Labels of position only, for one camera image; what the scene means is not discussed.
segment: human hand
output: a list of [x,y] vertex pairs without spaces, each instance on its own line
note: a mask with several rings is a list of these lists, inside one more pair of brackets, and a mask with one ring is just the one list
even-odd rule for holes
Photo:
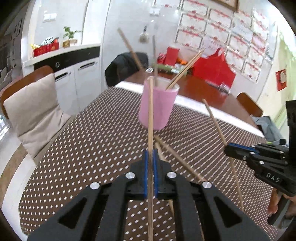
[[[283,194],[283,196],[287,199],[290,199],[292,202],[286,212],[286,217],[292,217],[296,216],[296,196],[294,197],[288,197],[286,194]],[[274,188],[271,193],[269,206],[267,208],[268,215],[275,214],[278,210],[278,203],[280,201],[281,197],[278,196],[277,190]]]

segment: pink cup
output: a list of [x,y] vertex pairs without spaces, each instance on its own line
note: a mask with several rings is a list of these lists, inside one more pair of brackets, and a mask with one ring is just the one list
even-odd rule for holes
[[[157,131],[167,125],[180,88],[178,84],[175,84],[173,88],[165,90],[169,83],[169,79],[158,77],[157,87],[155,86],[153,88],[153,129]],[[145,81],[140,105],[139,121],[146,128],[148,128],[148,109],[149,84]]]

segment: black jacket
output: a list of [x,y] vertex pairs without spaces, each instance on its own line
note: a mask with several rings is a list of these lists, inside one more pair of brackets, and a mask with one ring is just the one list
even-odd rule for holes
[[[136,53],[144,68],[148,67],[148,56],[146,53]],[[130,52],[117,55],[113,62],[105,70],[107,85],[115,86],[119,82],[138,72],[139,69]]]

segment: light switch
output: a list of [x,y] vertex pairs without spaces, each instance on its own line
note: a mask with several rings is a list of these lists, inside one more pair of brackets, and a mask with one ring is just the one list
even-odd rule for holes
[[46,13],[43,16],[43,22],[55,21],[56,18],[57,18],[57,14],[56,13]]
[[152,7],[152,8],[150,8],[149,13],[150,13],[150,15],[153,15],[153,16],[159,16],[160,8]]
[[44,14],[43,22],[48,22],[50,20],[50,14]]
[[56,14],[56,13],[51,13],[51,14],[50,14],[50,20],[51,20],[51,21],[55,21],[56,18],[57,18],[57,14]]

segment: wooden skewer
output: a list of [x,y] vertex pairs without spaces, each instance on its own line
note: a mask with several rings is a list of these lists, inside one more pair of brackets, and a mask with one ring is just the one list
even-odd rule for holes
[[124,41],[126,47],[129,49],[129,51],[131,52],[132,56],[133,56],[133,59],[135,60],[136,62],[136,65],[138,67],[138,69],[141,71],[141,70],[144,70],[138,56],[136,55],[136,53],[134,52],[133,48],[131,47],[128,39],[126,38],[126,36],[124,35],[123,31],[121,30],[121,28],[118,28],[117,29],[118,33],[120,34],[122,40]]
[[[218,124],[216,118],[214,117],[214,115],[213,115],[213,113],[212,113],[212,111],[211,111],[211,109],[210,109],[207,101],[205,99],[203,99],[202,101],[205,104],[205,107],[207,108],[208,112],[210,113],[210,116],[211,116],[211,118],[212,118],[212,120],[213,120],[213,122],[214,122],[214,124],[215,124],[215,126],[216,126],[216,128],[218,130],[218,132],[219,132],[219,136],[220,136],[220,138],[221,138],[221,140],[223,142],[223,145],[224,146],[227,146],[227,142],[226,142],[226,140],[224,138],[224,135],[223,135],[223,133],[222,133],[220,127],[219,127],[219,124]],[[244,200],[242,198],[242,192],[241,192],[241,189],[239,187],[239,179],[237,177],[237,171],[236,171],[235,166],[234,166],[234,163],[233,163],[234,159],[232,157],[229,157],[228,160],[229,160],[230,167],[232,169],[232,173],[234,175],[234,179],[235,179],[235,182],[236,182],[236,185],[237,185],[237,193],[239,195],[239,201],[240,201],[241,209],[244,212]]]
[[156,41],[155,35],[152,37],[152,45],[153,45],[153,70],[154,70],[154,84],[157,86],[157,77],[158,77],[158,68],[157,68],[157,58],[156,58]]
[[[163,151],[161,150],[161,147],[160,147],[160,145],[159,145],[158,142],[156,142],[156,143],[154,144],[154,147],[158,150],[158,156],[159,156],[159,158],[160,158],[161,160],[163,160],[163,161],[168,162],[168,161],[165,159],[165,157],[163,156]],[[174,216],[174,205],[173,205],[173,201],[172,201],[172,200],[168,200],[168,204],[169,204],[169,206],[170,206],[170,210],[171,210],[171,212],[172,212],[172,215]]]
[[148,109],[148,240],[153,241],[153,77],[149,77]]
[[178,153],[176,153],[174,151],[173,148],[171,148],[169,145],[165,144],[160,138],[159,136],[154,136],[154,139],[159,142],[159,144],[161,146],[163,146],[165,149],[167,149],[181,164],[182,166],[184,166],[184,168],[190,172],[197,180],[204,182],[206,181],[206,179],[200,174],[200,173],[196,173],[194,171],[194,169],[186,162],[183,160],[182,157],[180,157],[180,155]]
[[204,49],[202,49],[201,51],[198,52],[198,54],[196,56],[193,57],[192,60],[190,60],[185,67],[172,79],[172,81],[170,82],[170,84],[167,86],[167,90],[171,89],[178,81],[180,78],[182,78],[183,74],[185,71],[187,71],[188,69],[191,68],[192,65],[194,65],[194,63],[202,56]]

